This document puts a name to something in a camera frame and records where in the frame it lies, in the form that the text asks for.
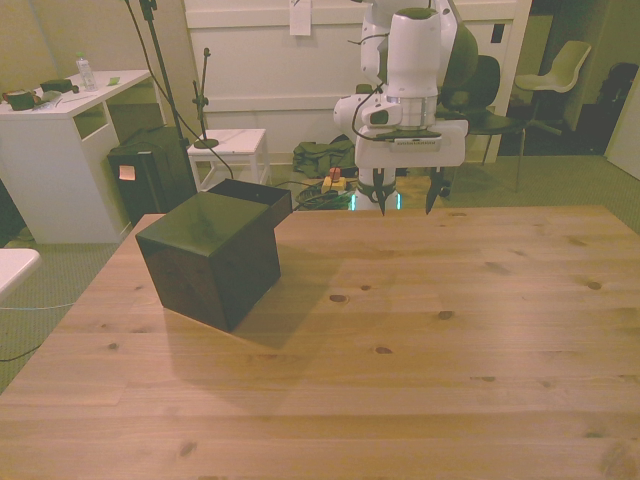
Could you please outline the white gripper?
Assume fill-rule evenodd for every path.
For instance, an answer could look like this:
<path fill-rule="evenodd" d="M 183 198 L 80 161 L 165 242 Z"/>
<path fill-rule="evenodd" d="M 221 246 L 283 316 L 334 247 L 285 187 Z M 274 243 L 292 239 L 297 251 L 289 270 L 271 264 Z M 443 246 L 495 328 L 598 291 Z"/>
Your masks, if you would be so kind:
<path fill-rule="evenodd" d="M 429 214 L 445 186 L 444 168 L 455 167 L 465 159 L 468 121 L 437 120 L 428 127 L 431 136 L 417 130 L 398 128 L 360 129 L 356 140 L 355 164 L 359 168 L 432 167 L 425 212 Z M 386 212 L 385 170 L 373 170 L 373 188 L 382 215 Z"/>

